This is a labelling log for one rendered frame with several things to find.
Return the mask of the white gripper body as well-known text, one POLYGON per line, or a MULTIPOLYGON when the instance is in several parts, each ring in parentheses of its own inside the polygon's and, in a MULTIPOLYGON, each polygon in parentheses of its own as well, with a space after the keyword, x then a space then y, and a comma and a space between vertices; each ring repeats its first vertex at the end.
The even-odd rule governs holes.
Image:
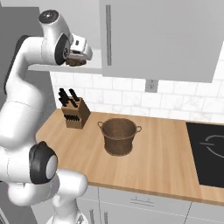
POLYGON ((89 47, 83 51, 70 49, 69 57, 74 60, 91 60, 93 58, 93 52, 89 47))

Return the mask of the brown woven basket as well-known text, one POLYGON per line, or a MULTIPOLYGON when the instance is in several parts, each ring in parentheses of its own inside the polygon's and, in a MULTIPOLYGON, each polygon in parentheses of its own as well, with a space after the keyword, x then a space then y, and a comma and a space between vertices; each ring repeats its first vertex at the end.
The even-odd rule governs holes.
POLYGON ((127 118, 111 118, 105 122, 98 122, 98 127, 104 137, 104 149, 112 156, 122 157, 130 154, 136 133, 141 126, 127 118))

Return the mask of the grey base cabinet door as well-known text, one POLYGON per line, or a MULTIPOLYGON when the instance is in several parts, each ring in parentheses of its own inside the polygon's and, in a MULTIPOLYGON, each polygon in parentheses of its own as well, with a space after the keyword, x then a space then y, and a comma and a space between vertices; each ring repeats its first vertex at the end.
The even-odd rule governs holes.
POLYGON ((118 206, 106 202, 100 203, 100 209, 103 224, 104 212, 108 212, 108 224, 185 224, 186 222, 184 215, 118 206))
POLYGON ((101 214, 99 208, 99 202, 91 199, 77 199, 77 203, 81 212, 88 220, 88 224, 91 224, 89 210, 94 209, 94 224, 102 224, 101 214))

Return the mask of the grey base cabinet front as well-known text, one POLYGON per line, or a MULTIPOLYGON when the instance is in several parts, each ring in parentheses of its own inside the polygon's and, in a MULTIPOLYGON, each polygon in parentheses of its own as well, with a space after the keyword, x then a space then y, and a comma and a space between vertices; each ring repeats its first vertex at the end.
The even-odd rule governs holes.
POLYGON ((185 224, 224 224, 224 206, 193 202, 185 224))

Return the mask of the wooden knife block with knives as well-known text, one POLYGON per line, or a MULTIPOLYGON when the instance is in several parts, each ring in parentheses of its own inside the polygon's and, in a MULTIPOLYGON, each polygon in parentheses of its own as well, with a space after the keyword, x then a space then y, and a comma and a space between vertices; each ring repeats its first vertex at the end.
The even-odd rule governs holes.
POLYGON ((78 97, 72 88, 69 89, 70 96, 64 88, 59 90, 59 101, 61 110, 66 121, 66 126, 72 129, 82 130, 91 114, 87 104, 78 97))

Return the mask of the grey tall unit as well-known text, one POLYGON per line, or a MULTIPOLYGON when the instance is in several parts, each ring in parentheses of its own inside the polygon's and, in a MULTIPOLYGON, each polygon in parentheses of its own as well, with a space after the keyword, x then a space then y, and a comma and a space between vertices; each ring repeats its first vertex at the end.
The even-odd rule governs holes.
MULTIPOLYGON (((4 7, 0 0, 0 108, 4 105, 4 79, 13 58, 16 43, 22 35, 42 37, 38 7, 4 7)), ((24 79, 41 90, 47 100, 44 114, 38 123, 42 127, 56 109, 50 74, 46 71, 28 71, 24 79)), ((7 224, 46 224, 53 216, 52 202, 35 206, 15 206, 7 195, 8 186, 0 182, 0 214, 7 224)))

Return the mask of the black hob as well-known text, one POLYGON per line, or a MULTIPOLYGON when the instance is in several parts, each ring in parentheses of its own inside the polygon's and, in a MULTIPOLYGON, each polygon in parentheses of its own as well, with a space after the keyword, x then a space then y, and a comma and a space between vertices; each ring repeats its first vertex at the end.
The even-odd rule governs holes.
POLYGON ((224 188, 224 126, 196 122, 185 125, 199 183, 224 188))

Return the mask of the grey drawer front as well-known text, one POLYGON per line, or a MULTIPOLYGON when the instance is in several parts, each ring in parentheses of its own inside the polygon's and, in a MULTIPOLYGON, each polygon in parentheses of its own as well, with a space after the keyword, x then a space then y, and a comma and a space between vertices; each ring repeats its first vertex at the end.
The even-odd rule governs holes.
POLYGON ((99 187, 99 197, 101 202, 107 202, 119 206, 134 207, 149 211, 156 211, 168 214, 177 214, 186 216, 191 205, 190 201, 181 199, 170 199, 138 192, 127 192, 116 189, 99 187), (130 203, 130 199, 153 201, 155 206, 146 206, 130 203))

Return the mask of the grey wall cabinet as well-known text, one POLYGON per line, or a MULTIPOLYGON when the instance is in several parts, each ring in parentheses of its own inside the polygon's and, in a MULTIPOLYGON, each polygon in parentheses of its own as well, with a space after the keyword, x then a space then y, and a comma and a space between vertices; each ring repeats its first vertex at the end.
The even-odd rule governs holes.
POLYGON ((39 11, 56 10, 66 20, 71 33, 84 37, 93 50, 93 58, 84 66, 32 65, 30 70, 74 72, 84 74, 102 73, 99 0, 38 0, 39 11))

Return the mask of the grey wall socket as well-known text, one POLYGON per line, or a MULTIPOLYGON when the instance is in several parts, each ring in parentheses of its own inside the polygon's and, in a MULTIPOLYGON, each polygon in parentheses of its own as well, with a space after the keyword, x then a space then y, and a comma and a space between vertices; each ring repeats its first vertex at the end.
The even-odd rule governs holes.
POLYGON ((148 93, 156 93, 158 91, 158 80, 147 80, 145 82, 145 91, 148 93))

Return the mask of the grey wall cabinet door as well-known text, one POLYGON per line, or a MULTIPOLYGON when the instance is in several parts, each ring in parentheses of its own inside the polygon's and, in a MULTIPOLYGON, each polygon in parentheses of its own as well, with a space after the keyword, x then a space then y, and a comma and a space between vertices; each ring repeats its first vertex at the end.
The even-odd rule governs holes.
POLYGON ((224 44, 224 0, 99 0, 102 74, 210 82, 224 44), (106 5, 112 65, 107 63, 106 5))

